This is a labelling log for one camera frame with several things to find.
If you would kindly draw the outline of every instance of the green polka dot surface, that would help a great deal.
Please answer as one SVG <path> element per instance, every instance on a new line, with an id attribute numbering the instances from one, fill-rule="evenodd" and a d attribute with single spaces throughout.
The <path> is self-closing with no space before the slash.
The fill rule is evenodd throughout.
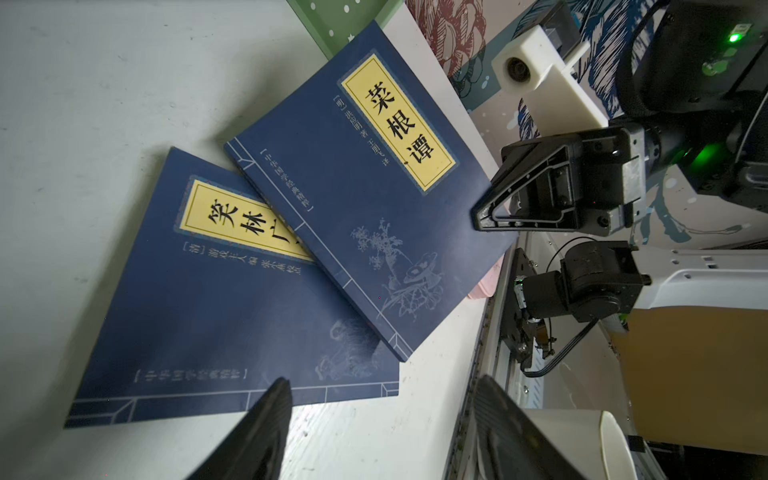
<path id="1" fill-rule="evenodd" d="M 288 3 L 323 54 L 331 58 L 374 19 L 383 27 L 382 19 L 388 19 L 402 5 L 402 0 L 288 0 Z"/>

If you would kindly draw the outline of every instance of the pink object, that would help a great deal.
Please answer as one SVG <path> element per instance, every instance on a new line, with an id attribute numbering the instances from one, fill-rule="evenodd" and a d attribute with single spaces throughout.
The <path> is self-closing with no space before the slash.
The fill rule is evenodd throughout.
<path id="1" fill-rule="evenodd" d="M 488 298 L 496 293 L 498 275 L 502 272 L 502 261 L 504 261 L 504 257 L 498 259 L 498 262 L 494 263 L 490 271 L 486 273 L 484 277 L 482 277 L 480 283 L 475 285 L 475 288 L 469 292 L 467 298 L 471 298 L 473 300 L 478 298 Z"/>

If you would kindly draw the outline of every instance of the blue book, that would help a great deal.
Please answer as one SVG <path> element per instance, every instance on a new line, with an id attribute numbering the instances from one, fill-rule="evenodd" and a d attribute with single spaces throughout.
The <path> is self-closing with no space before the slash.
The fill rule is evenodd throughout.
<path id="1" fill-rule="evenodd" d="M 373 22 L 225 149 L 405 361 L 501 258 L 490 181 Z"/>
<path id="2" fill-rule="evenodd" d="M 172 149 L 66 422 L 396 396 L 399 362 L 240 175 Z"/>

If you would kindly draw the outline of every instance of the table surface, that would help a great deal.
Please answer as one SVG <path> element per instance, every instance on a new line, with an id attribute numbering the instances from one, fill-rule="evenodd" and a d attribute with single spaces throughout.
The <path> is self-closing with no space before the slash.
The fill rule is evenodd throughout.
<path id="1" fill-rule="evenodd" d="M 407 9 L 384 32 L 492 174 Z M 3 2 L 0 45 L 0 465 L 184 478 L 242 414 L 61 425 L 169 147 L 233 170 L 221 144 L 326 59 L 285 0 Z M 399 397 L 294 408 L 282 477 L 440 478 L 484 307 L 402 365 Z"/>

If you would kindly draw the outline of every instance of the screw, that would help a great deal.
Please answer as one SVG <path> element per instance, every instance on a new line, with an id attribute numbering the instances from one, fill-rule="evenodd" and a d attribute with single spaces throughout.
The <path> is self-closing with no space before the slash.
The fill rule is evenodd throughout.
<path id="1" fill-rule="evenodd" d="M 531 71 L 520 58 L 510 58 L 507 62 L 507 74 L 514 81 L 524 82 L 531 78 Z"/>

